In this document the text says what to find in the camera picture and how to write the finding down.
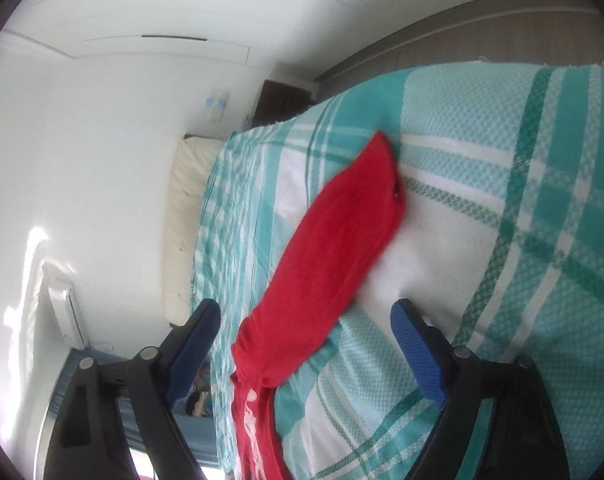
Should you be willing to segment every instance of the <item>metal screw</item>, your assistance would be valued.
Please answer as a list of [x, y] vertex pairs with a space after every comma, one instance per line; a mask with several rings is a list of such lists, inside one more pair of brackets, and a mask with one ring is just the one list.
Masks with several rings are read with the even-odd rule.
[[82, 368], [82, 370], [88, 370], [93, 366], [93, 363], [95, 363], [95, 360], [92, 357], [85, 357], [80, 361], [80, 368]]
[[519, 364], [522, 368], [526, 368], [527, 370], [533, 366], [533, 359], [531, 359], [530, 357], [526, 357], [525, 355], [521, 355], [520, 357], [515, 359], [515, 362], [517, 362], [517, 364]]
[[140, 357], [144, 359], [144, 361], [150, 361], [157, 355], [157, 348], [154, 346], [147, 346], [140, 351]]
[[471, 351], [464, 345], [454, 346], [453, 353], [460, 359], [468, 359], [471, 357]]

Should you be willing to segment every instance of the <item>blue curtain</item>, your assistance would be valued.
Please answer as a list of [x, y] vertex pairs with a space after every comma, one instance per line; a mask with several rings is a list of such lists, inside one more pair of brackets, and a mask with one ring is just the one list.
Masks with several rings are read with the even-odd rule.
[[[64, 399], [64, 393], [71, 383], [71, 378], [76, 371], [78, 363], [84, 357], [92, 357], [99, 363], [122, 361], [121, 358], [95, 350], [71, 350], [71, 353], [60, 372], [60, 377], [58, 378], [55, 390], [51, 396], [51, 401], [48, 405], [47, 420], [50, 422], [54, 422], [58, 416], [60, 407], [62, 406], [62, 400]], [[146, 452], [130, 400], [119, 399], [118, 406], [120, 408], [122, 426], [124, 427], [128, 446]], [[173, 413], [173, 418], [182, 431], [182, 435], [184, 436], [189, 449], [191, 449], [191, 452], [200, 465], [215, 468], [219, 467], [216, 453], [216, 430], [213, 418], [181, 415], [175, 412]]]

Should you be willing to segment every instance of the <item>wooden floor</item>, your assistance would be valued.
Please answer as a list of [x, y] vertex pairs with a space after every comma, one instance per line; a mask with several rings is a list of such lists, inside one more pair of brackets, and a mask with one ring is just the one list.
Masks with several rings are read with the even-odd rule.
[[604, 62], [604, 18], [590, 0], [476, 0], [430, 16], [320, 76], [318, 100], [377, 75], [478, 60], [553, 66]]

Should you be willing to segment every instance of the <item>air conditioner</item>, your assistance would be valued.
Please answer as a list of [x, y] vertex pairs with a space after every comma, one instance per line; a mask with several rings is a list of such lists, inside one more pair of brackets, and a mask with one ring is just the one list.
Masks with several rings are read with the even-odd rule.
[[86, 348], [88, 339], [74, 294], [73, 282], [66, 274], [47, 264], [44, 266], [44, 279], [64, 340], [78, 350]]

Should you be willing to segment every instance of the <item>plaid blanket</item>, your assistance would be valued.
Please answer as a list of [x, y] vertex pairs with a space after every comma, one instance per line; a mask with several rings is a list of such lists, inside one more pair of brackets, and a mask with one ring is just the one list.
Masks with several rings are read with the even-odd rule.
[[222, 149], [192, 281], [193, 303], [214, 298], [223, 313], [211, 354], [221, 466], [239, 473], [229, 349], [240, 322], [309, 204], [377, 129], [397, 150], [407, 213], [326, 343], [278, 389], [288, 468], [404, 478], [437, 417], [390, 331], [391, 304], [407, 297], [481, 358], [537, 362], [572, 478], [587, 478], [604, 457], [604, 69], [482, 62], [380, 76]]

